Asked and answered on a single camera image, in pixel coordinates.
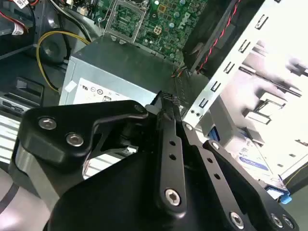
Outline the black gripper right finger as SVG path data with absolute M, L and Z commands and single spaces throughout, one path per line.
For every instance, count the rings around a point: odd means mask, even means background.
M 297 231 L 294 218 L 217 142 L 201 143 L 173 97 L 176 192 L 182 217 L 175 231 Z

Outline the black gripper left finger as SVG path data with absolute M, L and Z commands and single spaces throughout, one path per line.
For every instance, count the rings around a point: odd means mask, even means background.
M 160 92 L 146 110 L 133 100 L 41 107 L 22 117 L 12 161 L 30 180 L 52 214 L 71 188 L 136 154 L 158 145 L 179 145 L 173 97 Z

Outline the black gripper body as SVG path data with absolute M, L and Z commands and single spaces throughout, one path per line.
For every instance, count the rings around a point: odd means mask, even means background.
M 197 146 L 162 152 L 143 146 L 68 190 L 57 202 L 50 231 L 217 230 L 212 188 L 217 161 Z

